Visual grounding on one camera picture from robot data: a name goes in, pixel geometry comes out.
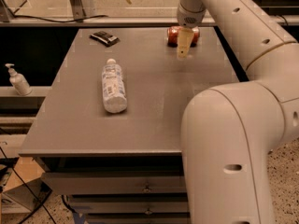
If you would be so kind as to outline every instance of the small white bottle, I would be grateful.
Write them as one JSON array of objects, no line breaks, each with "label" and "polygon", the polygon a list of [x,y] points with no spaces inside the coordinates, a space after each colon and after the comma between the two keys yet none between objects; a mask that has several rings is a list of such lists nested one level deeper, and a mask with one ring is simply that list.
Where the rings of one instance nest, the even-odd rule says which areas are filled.
[{"label": "small white bottle", "polygon": [[127,108],[121,67],[109,59],[102,71],[104,108],[110,113],[120,113]]},{"label": "small white bottle", "polygon": [[8,68],[8,72],[10,74],[10,83],[16,89],[19,95],[25,96],[32,91],[32,88],[29,86],[26,78],[15,71],[15,69],[11,68],[14,66],[13,63],[7,63],[6,67]]}]

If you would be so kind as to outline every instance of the floor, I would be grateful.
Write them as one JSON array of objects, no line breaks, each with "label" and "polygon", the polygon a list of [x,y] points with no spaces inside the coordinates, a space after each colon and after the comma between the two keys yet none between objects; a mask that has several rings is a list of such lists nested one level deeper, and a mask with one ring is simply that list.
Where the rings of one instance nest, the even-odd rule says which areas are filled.
[{"label": "floor", "polygon": [[[23,0],[7,0],[13,8]],[[132,7],[128,7],[123,0],[95,0],[96,7],[105,4],[103,10],[98,8],[99,14],[109,13],[118,16],[126,11],[128,14],[146,14],[155,16],[173,15],[177,0],[155,0],[158,4],[152,4],[153,0],[139,0]],[[70,17],[71,9],[68,0],[30,0],[23,5],[18,14],[33,16]],[[299,139],[277,147],[268,156],[268,174],[270,178],[273,204],[277,223],[299,224]],[[60,195],[52,193],[45,206],[56,223],[75,223],[72,213],[62,203]],[[26,214],[2,215],[2,223],[19,223]],[[83,217],[77,217],[76,223],[84,223]],[[29,220],[24,223],[53,223],[43,208],[40,208]]]}]

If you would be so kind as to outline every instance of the drawer handle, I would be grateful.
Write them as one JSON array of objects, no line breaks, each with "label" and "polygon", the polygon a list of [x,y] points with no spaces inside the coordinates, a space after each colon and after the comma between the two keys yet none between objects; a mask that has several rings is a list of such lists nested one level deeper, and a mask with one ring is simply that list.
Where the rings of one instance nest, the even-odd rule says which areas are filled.
[{"label": "drawer handle", "polygon": [[150,189],[149,185],[146,185],[146,187],[143,189],[143,193],[151,193],[152,189]]},{"label": "drawer handle", "polygon": [[144,212],[146,215],[151,215],[152,214],[152,211],[150,211],[150,209],[148,208],[147,211]]}]

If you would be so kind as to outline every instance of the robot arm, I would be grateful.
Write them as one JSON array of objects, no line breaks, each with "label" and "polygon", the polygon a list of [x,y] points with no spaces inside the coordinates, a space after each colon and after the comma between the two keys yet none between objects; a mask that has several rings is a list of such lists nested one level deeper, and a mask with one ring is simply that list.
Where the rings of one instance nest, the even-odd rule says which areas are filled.
[{"label": "robot arm", "polygon": [[197,26],[203,7],[250,82],[203,91],[185,110],[181,145],[192,223],[273,224],[267,153],[299,136],[299,46],[251,0],[180,0],[179,24]]}]

